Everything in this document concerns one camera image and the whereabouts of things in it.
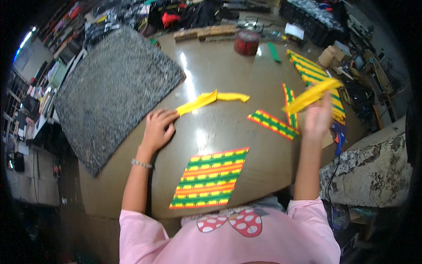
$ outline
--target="black crate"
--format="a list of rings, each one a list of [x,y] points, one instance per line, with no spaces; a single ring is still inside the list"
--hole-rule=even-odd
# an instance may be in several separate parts
[[[305,31],[305,34],[317,46],[327,47],[341,37],[341,32],[329,30],[319,20],[310,17],[289,2],[284,2],[279,10],[280,16],[286,18],[291,24],[295,24]]]

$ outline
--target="silver bracelet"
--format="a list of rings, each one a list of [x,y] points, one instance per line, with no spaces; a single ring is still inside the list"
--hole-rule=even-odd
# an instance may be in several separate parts
[[[132,159],[132,162],[131,162],[131,164],[132,165],[141,165],[141,166],[143,166],[143,167],[145,167],[145,168],[152,168],[152,164],[145,164],[145,163],[142,163],[142,162],[139,162],[139,161],[137,161],[136,159]]]

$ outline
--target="pink t-shirt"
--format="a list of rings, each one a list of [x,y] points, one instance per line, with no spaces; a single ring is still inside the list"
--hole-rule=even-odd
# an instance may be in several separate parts
[[[287,213],[248,206],[182,220],[168,238],[163,226],[138,212],[120,214],[120,263],[340,262],[322,201],[290,201]]]

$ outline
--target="blue glue gun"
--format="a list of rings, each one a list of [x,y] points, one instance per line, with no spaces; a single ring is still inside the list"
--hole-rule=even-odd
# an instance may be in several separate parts
[[[336,157],[341,155],[341,149],[343,148],[343,142],[347,143],[346,136],[341,131],[340,127],[337,124],[331,126],[332,130],[335,133],[335,142],[337,143],[337,149],[335,150]]]

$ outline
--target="red round container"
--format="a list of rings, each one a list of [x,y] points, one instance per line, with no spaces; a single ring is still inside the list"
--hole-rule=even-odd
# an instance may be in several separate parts
[[[255,56],[261,35],[252,30],[242,30],[235,35],[235,51],[240,55]]]

